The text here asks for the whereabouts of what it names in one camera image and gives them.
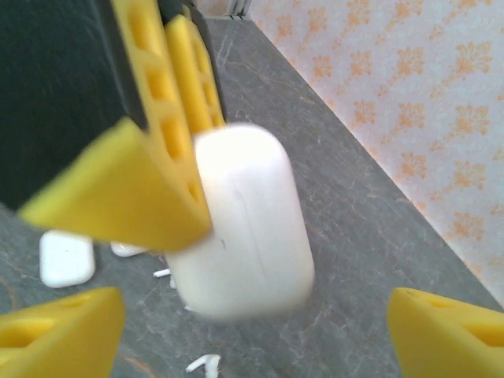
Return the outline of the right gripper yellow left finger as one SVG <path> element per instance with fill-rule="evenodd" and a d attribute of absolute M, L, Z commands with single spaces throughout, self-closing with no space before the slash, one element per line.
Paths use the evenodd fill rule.
<path fill-rule="evenodd" d="M 1 315 L 2 377 L 108 377 L 125 323 L 117 287 Z"/>

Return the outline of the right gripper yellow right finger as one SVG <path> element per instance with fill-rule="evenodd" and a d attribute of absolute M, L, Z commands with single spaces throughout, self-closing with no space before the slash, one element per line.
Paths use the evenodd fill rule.
<path fill-rule="evenodd" d="M 404 377 L 503 376 L 502 312 L 399 287 L 387 328 Z"/>

